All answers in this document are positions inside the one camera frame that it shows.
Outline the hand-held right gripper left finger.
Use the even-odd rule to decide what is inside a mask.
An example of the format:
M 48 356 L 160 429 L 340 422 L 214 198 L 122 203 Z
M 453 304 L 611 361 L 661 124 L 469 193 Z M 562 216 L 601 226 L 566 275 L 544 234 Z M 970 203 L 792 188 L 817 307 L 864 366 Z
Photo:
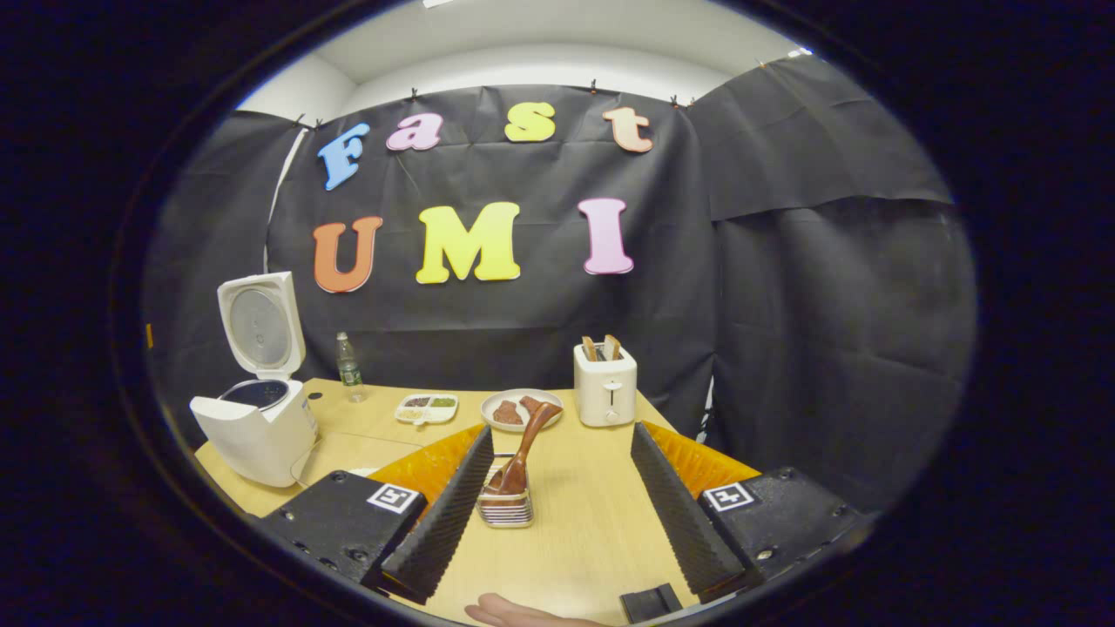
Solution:
M 476 425 L 363 476 L 334 469 L 261 524 L 363 587 L 426 602 L 460 543 L 494 459 Z

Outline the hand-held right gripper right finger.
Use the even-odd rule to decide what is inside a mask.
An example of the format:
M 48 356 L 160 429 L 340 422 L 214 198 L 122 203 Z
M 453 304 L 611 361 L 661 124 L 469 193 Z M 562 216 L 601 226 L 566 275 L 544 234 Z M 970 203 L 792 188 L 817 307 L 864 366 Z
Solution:
M 869 517 L 799 469 L 762 473 L 648 421 L 636 424 L 631 457 L 701 602 L 768 583 L 867 532 Z

